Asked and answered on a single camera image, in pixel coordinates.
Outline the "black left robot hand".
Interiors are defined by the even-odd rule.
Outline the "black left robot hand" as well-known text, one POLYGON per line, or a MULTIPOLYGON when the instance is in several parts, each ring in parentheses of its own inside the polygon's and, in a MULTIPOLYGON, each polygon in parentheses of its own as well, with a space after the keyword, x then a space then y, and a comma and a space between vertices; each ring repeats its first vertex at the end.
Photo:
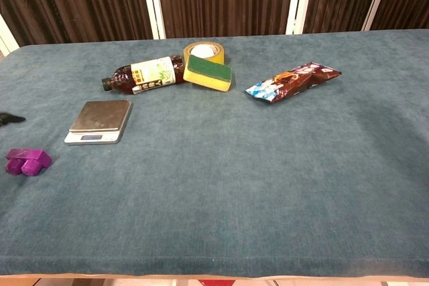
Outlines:
POLYGON ((12 115, 6 112, 0 113, 0 126, 8 125, 9 123, 21 123, 26 120, 25 117, 12 115))

